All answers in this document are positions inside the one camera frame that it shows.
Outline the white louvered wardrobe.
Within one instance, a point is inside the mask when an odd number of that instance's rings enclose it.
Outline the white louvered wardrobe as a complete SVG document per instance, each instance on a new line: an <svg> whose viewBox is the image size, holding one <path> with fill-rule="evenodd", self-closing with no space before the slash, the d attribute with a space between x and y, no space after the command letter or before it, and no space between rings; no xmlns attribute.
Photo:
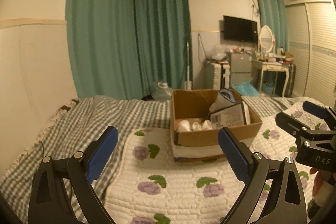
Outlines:
<svg viewBox="0 0 336 224"><path fill-rule="evenodd" d="M300 0L286 5L288 50L294 56L292 95L335 102L335 5Z"/></svg>

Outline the white dressing table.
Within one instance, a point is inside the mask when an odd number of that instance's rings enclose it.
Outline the white dressing table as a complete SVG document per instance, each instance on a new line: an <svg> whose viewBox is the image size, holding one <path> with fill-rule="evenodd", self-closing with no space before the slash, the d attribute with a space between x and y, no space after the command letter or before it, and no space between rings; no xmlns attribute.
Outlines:
<svg viewBox="0 0 336 224"><path fill-rule="evenodd" d="M265 80L272 77L272 93L274 94L276 91L279 75L283 74L284 82L282 84L280 95L282 97L291 97L295 78L295 65L284 62L270 63L266 61L252 60L252 68L259 72L259 77L257 80L258 91L262 91Z"/></svg>

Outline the white suitcase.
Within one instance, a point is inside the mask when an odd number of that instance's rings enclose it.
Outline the white suitcase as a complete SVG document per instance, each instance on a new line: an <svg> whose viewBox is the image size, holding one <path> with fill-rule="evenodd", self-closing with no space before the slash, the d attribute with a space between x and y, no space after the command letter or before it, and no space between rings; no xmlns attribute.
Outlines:
<svg viewBox="0 0 336 224"><path fill-rule="evenodd" d="M207 89L228 89L230 87L230 65L208 63L205 67Z"/></svg>

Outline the silver mini fridge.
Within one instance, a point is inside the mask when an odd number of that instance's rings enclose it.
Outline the silver mini fridge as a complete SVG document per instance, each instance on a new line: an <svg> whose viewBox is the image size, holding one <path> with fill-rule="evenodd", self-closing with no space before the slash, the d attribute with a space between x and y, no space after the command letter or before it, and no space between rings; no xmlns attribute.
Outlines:
<svg viewBox="0 0 336 224"><path fill-rule="evenodd" d="M252 57L248 53L230 54L230 86L246 83L251 79Z"/></svg>

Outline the clear plastic bag pile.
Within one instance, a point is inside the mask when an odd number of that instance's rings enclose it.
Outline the clear plastic bag pile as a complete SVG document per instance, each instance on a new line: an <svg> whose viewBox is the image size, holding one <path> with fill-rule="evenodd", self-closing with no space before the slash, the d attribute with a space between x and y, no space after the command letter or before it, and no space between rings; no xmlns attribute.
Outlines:
<svg viewBox="0 0 336 224"><path fill-rule="evenodd" d="M223 46L213 46L213 48L210 51L210 55L212 60L214 61L226 61L227 59L227 53L226 48Z"/></svg>

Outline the white floral quilt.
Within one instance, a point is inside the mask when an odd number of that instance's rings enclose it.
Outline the white floral quilt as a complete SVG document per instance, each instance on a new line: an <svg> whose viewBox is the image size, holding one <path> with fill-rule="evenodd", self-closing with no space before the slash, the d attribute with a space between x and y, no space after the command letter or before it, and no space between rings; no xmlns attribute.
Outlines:
<svg viewBox="0 0 336 224"><path fill-rule="evenodd" d="M300 100L285 110L311 129L330 130L323 119L303 111ZM248 144L267 159L295 159L294 137L276 126L275 114ZM106 190L105 208L116 223L220 223L244 183L228 161L174 162L170 133L139 129L127 138L116 178Z"/></svg>

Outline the large teal curtain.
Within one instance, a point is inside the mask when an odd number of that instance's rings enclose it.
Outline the large teal curtain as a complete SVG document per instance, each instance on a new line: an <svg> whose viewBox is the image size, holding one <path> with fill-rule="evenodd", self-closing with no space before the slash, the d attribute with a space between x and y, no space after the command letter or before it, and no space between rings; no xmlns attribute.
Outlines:
<svg viewBox="0 0 336 224"><path fill-rule="evenodd" d="M141 99L159 81L185 86L188 0L66 0L66 21L79 97Z"/></svg>

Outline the white flat mop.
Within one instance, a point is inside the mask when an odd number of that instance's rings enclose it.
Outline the white flat mop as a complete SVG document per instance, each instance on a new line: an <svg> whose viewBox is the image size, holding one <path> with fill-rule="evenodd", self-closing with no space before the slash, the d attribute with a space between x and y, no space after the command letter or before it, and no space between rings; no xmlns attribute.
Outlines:
<svg viewBox="0 0 336 224"><path fill-rule="evenodd" d="M185 90L192 89L192 81L190 80L190 45L186 42L186 79L185 79Z"/></svg>

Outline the black wall television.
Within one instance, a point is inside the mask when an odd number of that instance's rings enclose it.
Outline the black wall television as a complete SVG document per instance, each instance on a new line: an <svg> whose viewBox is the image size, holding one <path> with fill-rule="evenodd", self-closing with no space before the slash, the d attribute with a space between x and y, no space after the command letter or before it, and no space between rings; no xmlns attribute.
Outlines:
<svg viewBox="0 0 336 224"><path fill-rule="evenodd" d="M257 43L257 22L253 20L223 16L223 38L242 43Z"/></svg>

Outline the blue white tissue pack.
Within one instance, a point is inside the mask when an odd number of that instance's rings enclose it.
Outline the blue white tissue pack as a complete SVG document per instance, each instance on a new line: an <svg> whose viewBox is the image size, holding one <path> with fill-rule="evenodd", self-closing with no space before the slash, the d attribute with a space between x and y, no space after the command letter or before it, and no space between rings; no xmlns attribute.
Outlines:
<svg viewBox="0 0 336 224"><path fill-rule="evenodd" d="M236 103L233 93L229 89L221 89L218 92L215 102L210 106L209 111L215 112Z"/></svg>

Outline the clear water jug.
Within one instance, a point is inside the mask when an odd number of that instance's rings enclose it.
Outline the clear water jug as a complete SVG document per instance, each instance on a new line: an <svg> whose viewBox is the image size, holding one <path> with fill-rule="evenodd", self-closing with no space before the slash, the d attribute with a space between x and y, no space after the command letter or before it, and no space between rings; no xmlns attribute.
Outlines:
<svg viewBox="0 0 336 224"><path fill-rule="evenodd" d="M171 99L173 88L168 83L159 81L154 83L151 90L151 96L155 101L165 102Z"/></svg>

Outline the brown cardboard box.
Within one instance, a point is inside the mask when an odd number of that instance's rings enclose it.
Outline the brown cardboard box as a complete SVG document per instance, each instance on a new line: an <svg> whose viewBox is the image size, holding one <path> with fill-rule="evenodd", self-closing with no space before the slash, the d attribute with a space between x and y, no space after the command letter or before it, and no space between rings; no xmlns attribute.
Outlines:
<svg viewBox="0 0 336 224"><path fill-rule="evenodd" d="M171 111L172 141L182 147L213 147L223 127L251 145L262 126L261 118L232 89L175 90Z"/></svg>

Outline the small teal window curtain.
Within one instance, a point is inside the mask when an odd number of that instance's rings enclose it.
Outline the small teal window curtain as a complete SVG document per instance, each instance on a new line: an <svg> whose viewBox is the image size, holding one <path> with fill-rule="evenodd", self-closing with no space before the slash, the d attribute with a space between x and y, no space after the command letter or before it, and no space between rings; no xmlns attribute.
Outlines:
<svg viewBox="0 0 336 224"><path fill-rule="evenodd" d="M284 0L257 0L261 26L274 34L276 49L288 50L288 19Z"/></svg>

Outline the oval white vanity mirror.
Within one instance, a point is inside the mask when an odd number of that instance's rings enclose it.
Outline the oval white vanity mirror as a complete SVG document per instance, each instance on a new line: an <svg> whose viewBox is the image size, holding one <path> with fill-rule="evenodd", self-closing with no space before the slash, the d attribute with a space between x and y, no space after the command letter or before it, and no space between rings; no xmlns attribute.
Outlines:
<svg viewBox="0 0 336 224"><path fill-rule="evenodd" d="M275 37L269 26L262 26L259 32L259 50L264 53L273 53Z"/></svg>

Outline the white plush toy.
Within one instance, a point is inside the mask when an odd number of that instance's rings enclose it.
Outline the white plush toy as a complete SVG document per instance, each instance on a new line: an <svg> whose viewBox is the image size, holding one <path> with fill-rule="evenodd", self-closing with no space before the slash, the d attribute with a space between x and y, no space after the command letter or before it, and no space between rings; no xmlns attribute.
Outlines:
<svg viewBox="0 0 336 224"><path fill-rule="evenodd" d="M209 120L202 122L201 120L188 121L184 119L177 123L178 132L208 131L212 129L213 126Z"/></svg>

